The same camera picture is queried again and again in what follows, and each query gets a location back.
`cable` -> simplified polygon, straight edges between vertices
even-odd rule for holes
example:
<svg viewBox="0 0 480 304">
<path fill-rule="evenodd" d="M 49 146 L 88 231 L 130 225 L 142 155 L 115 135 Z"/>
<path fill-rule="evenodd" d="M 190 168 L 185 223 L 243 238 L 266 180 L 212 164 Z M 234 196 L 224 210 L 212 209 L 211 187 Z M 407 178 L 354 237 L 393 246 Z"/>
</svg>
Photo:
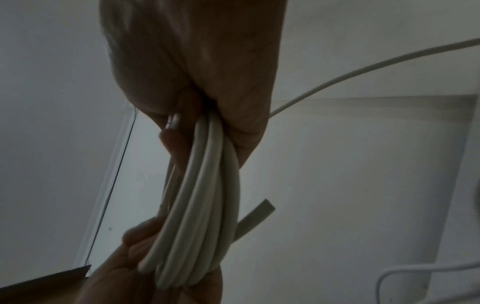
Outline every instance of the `cable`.
<svg viewBox="0 0 480 304">
<path fill-rule="evenodd" d="M 457 262 L 450 264 L 417 264 L 417 265 L 402 265 L 402 266 L 393 266 L 384 269 L 381 274 L 378 276 L 375 283 L 375 300 L 376 304 L 380 304 L 380 287 L 383 280 L 396 273 L 407 273 L 407 272 L 449 272 L 449 271 L 462 271 L 468 269 L 474 269 L 480 267 L 480 259 L 468 262 Z"/>
<path fill-rule="evenodd" d="M 407 60 L 478 45 L 480 38 L 413 52 L 355 70 L 298 96 L 272 111 L 270 118 L 352 77 Z M 141 273 L 155 270 L 155 284 L 160 289 L 199 282 L 219 266 L 232 242 L 255 228 L 274 210 L 265 200 L 237 224 L 239 164 L 233 143 L 223 133 L 216 111 L 209 110 L 197 121 L 190 155 L 183 178 L 170 160 L 158 211 L 158 216 L 167 218 L 150 251 L 138 265 Z"/>
</svg>

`skin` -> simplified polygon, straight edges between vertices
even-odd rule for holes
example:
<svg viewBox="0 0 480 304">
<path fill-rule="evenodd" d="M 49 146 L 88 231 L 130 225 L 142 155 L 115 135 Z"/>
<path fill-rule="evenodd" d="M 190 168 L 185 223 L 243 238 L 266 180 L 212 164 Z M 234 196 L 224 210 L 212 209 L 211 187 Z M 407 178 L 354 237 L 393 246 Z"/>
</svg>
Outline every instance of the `skin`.
<svg viewBox="0 0 480 304">
<path fill-rule="evenodd" d="M 286 0 L 100 0 L 113 75 L 127 98 L 162 129 L 180 172 L 195 121 L 216 108 L 243 165 L 267 126 Z M 218 304 L 220 269 L 194 286 L 156 290 L 141 261 L 164 218 L 125 233 L 75 304 Z"/>
</svg>

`dark line on wall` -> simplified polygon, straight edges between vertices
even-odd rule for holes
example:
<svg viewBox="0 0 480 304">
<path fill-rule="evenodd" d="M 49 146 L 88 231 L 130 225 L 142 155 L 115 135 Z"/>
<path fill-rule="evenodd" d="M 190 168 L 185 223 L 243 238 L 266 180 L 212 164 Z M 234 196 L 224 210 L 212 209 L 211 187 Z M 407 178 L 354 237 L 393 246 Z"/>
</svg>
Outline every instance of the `dark line on wall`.
<svg viewBox="0 0 480 304">
<path fill-rule="evenodd" d="M 106 213 L 107 208 L 109 206 L 110 198 L 112 197 L 112 193 L 114 191 L 115 184 L 117 183 L 117 178 L 118 178 L 119 173 L 120 173 L 120 168 L 122 167 L 122 163 L 124 162 L 125 153 L 127 152 L 127 147 L 129 146 L 130 136 L 132 136 L 132 131 L 134 129 L 135 121 L 137 120 L 137 113 L 138 113 L 138 110 L 135 108 L 135 113 L 133 115 L 133 123 L 131 124 L 130 131 L 128 132 L 128 137 L 126 139 L 125 146 L 124 146 L 123 151 L 121 153 L 120 163 L 118 164 L 118 167 L 116 169 L 115 178 L 113 179 L 113 183 L 112 183 L 110 191 L 108 193 L 108 197 L 106 198 L 105 206 L 103 207 L 103 210 L 101 212 L 100 222 L 98 223 L 98 226 L 96 227 L 96 231 L 95 231 L 95 237 L 93 238 L 93 242 L 91 243 L 90 249 L 88 250 L 88 255 L 86 257 L 85 265 L 89 264 L 90 255 L 91 255 L 92 250 L 94 248 L 95 241 L 97 240 L 97 236 L 99 234 L 100 227 L 102 225 L 105 213 Z"/>
</svg>

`white ceiling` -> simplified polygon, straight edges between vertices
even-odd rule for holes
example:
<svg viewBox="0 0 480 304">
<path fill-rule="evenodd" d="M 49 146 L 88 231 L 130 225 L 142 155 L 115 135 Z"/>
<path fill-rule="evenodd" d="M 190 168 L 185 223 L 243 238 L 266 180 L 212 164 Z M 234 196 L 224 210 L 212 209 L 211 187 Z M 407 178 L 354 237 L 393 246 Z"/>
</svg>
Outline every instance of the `white ceiling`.
<svg viewBox="0 0 480 304">
<path fill-rule="evenodd" d="M 351 70 L 480 36 L 478 0 L 290 0 L 274 100 L 288 100 Z M 313 98 L 476 94 L 480 48 L 413 60 Z"/>
</svg>

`hand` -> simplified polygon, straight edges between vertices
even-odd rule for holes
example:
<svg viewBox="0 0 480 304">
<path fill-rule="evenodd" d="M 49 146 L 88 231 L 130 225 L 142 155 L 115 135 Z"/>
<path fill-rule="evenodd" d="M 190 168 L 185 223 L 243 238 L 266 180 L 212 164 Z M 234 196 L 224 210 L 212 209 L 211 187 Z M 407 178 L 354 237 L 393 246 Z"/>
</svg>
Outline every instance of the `hand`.
<svg viewBox="0 0 480 304">
<path fill-rule="evenodd" d="M 184 115 L 162 131 L 160 136 L 180 173 L 190 156 L 190 142 L 182 129 L 191 129 L 201 114 L 200 96 L 182 94 Z M 194 286 L 156 290 L 154 274 L 141 275 L 138 263 L 146 256 L 165 218 L 154 217 L 127 231 L 122 245 L 86 281 L 75 304 L 219 304 L 222 299 L 222 273 L 217 269 Z"/>
<path fill-rule="evenodd" d="M 216 103 L 240 165 L 267 126 L 286 0 L 100 0 L 113 74 L 162 129 L 185 90 Z"/>
</svg>

